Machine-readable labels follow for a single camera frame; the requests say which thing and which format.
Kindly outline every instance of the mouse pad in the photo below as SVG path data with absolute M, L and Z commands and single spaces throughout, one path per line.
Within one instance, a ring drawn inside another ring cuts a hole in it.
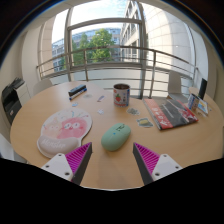
M 42 125 L 37 147 L 48 158 L 57 153 L 69 153 L 81 146 L 91 126 L 91 116 L 82 109 L 71 107 L 58 111 Z

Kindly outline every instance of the wooden table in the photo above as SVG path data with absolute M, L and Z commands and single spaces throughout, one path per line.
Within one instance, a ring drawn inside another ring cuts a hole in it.
M 87 92 L 69 101 L 68 91 L 80 84 L 86 84 Z M 104 95 L 102 102 L 97 99 Z M 196 115 L 199 121 L 184 127 L 160 131 L 144 106 L 142 100 L 130 98 L 129 106 L 119 108 L 113 104 L 112 92 L 101 89 L 90 82 L 68 82 L 50 87 L 29 100 L 17 113 L 11 127 L 11 144 L 14 150 L 31 165 L 42 167 L 49 158 L 40 153 L 37 140 L 41 126 L 57 111 L 71 107 L 87 111 L 92 117 L 92 127 L 83 138 L 82 145 L 92 142 L 93 153 L 89 160 L 81 186 L 96 189 L 129 189 L 143 186 L 143 181 L 133 155 L 133 142 L 137 142 L 159 154 L 166 153 L 183 168 L 222 157 L 223 116 L 215 102 L 205 95 L 209 107 L 208 117 Z M 126 111 L 135 108 L 140 115 Z M 139 127 L 136 119 L 148 117 L 154 127 Z M 116 123 L 127 124 L 131 135 L 125 144 L 114 152 L 101 146 L 103 134 Z

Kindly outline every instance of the metal mug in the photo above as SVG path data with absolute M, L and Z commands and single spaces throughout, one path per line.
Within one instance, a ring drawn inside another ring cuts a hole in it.
M 124 83 L 114 85 L 114 105 L 127 107 L 129 105 L 130 86 Z

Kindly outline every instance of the mint green mouse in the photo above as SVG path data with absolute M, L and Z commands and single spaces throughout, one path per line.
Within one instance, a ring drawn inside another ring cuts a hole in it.
M 101 144 L 108 151 L 119 149 L 128 139 L 131 129 L 128 125 L 117 123 L 108 129 L 101 139 Z

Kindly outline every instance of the notebook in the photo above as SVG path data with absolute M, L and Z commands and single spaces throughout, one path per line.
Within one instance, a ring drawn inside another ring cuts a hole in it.
M 197 122 L 197 117 L 181 101 L 174 99 L 143 99 L 160 130 Z

